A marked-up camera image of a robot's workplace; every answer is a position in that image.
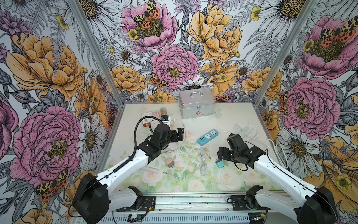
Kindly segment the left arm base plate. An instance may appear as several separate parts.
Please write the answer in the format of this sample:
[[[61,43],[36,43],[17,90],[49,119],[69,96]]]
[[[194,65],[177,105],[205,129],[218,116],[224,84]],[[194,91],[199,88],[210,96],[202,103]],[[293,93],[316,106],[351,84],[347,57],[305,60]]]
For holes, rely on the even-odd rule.
[[[129,211],[140,211],[140,212],[152,212],[155,209],[156,196],[143,196],[138,199],[132,207],[124,207],[117,209],[117,212],[129,212]]]

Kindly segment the teal power strip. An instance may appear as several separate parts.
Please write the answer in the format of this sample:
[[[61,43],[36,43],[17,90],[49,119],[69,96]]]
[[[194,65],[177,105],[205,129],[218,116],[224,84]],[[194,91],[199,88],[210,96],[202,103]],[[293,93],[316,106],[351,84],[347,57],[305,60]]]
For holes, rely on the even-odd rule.
[[[205,135],[201,136],[198,140],[197,143],[200,146],[204,146],[206,144],[208,144],[211,140],[213,140],[214,138],[216,138],[218,136],[218,131],[213,129],[211,131],[209,131],[208,133],[206,133]]]

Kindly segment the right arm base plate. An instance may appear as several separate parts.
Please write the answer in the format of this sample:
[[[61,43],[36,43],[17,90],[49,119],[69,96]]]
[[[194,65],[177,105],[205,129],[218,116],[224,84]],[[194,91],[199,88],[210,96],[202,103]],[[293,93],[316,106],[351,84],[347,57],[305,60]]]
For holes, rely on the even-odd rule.
[[[246,195],[231,195],[227,203],[232,205],[234,211],[269,211],[270,208],[261,207],[256,201]]]

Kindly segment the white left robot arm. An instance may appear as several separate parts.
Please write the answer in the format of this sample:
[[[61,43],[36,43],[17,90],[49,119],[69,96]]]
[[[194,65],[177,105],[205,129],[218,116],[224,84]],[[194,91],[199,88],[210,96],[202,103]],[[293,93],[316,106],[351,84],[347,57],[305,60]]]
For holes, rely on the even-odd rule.
[[[88,224],[97,224],[108,212],[127,208],[138,210],[143,206],[143,194],[134,186],[115,189],[130,175],[156,159],[170,143],[184,140],[185,129],[171,130],[159,121],[144,142],[138,144],[133,135],[133,153],[117,165],[97,175],[86,174],[80,181],[71,207]]]

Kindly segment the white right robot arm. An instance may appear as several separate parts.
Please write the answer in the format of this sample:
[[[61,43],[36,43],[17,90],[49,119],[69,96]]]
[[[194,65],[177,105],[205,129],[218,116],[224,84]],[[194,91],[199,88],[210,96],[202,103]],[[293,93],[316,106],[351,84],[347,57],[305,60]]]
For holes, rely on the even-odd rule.
[[[243,164],[276,183],[288,196],[272,193],[261,185],[254,185],[246,191],[244,199],[231,198],[233,206],[246,206],[249,210],[272,209],[298,224],[336,224],[338,212],[333,194],[325,187],[317,188],[298,178],[274,162],[267,151],[256,145],[248,147],[238,134],[227,138],[229,147],[220,147],[220,160]]]

